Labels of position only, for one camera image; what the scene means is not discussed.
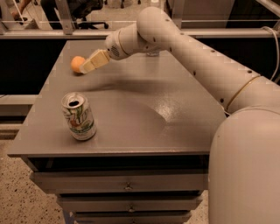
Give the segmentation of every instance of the aluminum can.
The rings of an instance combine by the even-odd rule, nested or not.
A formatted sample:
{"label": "aluminum can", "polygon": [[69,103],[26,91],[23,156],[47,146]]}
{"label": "aluminum can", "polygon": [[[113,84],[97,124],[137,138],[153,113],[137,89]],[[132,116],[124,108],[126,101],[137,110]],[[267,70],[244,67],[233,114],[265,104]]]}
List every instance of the aluminum can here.
{"label": "aluminum can", "polygon": [[88,140],[95,134],[95,119],[84,94],[78,92],[66,94],[61,104],[63,115],[74,138]]}

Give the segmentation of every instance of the speckled floor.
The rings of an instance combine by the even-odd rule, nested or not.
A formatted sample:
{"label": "speckled floor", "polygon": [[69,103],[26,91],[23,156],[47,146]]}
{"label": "speckled floor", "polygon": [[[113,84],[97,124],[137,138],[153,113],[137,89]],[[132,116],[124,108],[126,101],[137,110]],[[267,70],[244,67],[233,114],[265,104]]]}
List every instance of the speckled floor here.
{"label": "speckled floor", "polygon": [[[127,21],[135,21],[137,12],[148,3],[147,0],[142,0],[138,5],[137,0],[125,0],[124,9],[120,9],[119,5],[120,1],[108,0],[108,5],[104,5],[101,11],[94,12],[92,16],[108,21],[111,23],[110,28],[116,29]],[[24,16],[44,20],[40,6],[30,5]],[[38,25],[49,29],[47,23],[38,22]],[[32,171],[21,159],[7,157],[6,151],[11,144],[12,140],[1,140],[0,136],[0,223],[65,223],[55,196],[45,194],[29,180]],[[192,211],[192,217],[186,224],[208,224],[207,191],[203,192],[202,198],[202,203]]]}

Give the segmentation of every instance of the gray cabinet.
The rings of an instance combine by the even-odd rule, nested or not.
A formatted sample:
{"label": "gray cabinet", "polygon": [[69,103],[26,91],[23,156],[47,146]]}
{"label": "gray cabinet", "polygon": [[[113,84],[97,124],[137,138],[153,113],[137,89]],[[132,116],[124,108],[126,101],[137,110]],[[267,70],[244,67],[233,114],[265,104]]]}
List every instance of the gray cabinet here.
{"label": "gray cabinet", "polygon": [[[73,56],[102,46],[67,41],[8,154],[79,223],[183,223],[208,188],[223,111],[168,52],[71,72]],[[88,141],[70,135],[61,112],[62,97],[74,91],[88,98],[95,119]]]}

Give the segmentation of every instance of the drawer cabinet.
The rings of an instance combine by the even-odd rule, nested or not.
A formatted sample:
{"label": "drawer cabinet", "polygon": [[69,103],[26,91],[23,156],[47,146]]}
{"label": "drawer cabinet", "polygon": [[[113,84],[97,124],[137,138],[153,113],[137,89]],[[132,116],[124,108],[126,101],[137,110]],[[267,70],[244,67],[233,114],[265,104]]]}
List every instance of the drawer cabinet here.
{"label": "drawer cabinet", "polygon": [[[35,159],[31,180],[78,223],[182,224],[208,188],[207,157]],[[77,166],[73,171],[69,165]]]}
{"label": "drawer cabinet", "polygon": [[190,211],[200,202],[198,195],[189,192],[78,194],[58,198],[58,204],[73,213]]}
{"label": "drawer cabinet", "polygon": [[207,174],[176,171],[35,172],[32,181],[46,193],[123,193],[207,189]]}
{"label": "drawer cabinet", "polygon": [[75,219],[79,223],[101,224],[182,224],[191,217],[190,212],[152,212],[152,213],[75,213]]}

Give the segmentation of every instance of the drawer handle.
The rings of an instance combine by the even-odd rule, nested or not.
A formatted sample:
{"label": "drawer handle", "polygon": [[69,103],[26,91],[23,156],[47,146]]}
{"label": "drawer handle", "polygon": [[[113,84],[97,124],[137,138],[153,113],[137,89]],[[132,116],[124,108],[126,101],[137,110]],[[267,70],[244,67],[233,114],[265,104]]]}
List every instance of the drawer handle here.
{"label": "drawer handle", "polygon": [[130,183],[126,183],[126,186],[123,188],[125,191],[131,191],[133,188]]}
{"label": "drawer handle", "polygon": [[134,213],[134,212],[135,212],[135,209],[133,208],[133,206],[130,206],[129,213]]}

